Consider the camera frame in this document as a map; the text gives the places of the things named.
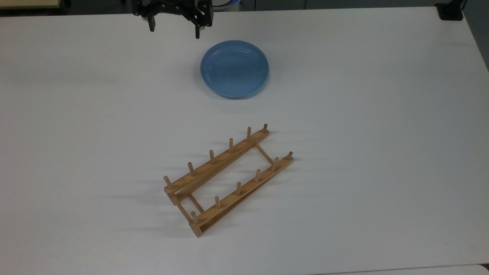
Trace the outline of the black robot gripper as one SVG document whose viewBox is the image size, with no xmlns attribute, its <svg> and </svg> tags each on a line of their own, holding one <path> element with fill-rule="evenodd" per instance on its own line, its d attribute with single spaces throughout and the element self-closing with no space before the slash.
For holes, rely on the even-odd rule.
<svg viewBox="0 0 489 275">
<path fill-rule="evenodd" d="M 147 21 L 151 32 L 155 30 L 157 14 L 181 15 L 194 24 L 196 39 L 200 39 L 201 27 L 213 25 L 211 0 L 133 0 L 132 13 Z"/>
</svg>

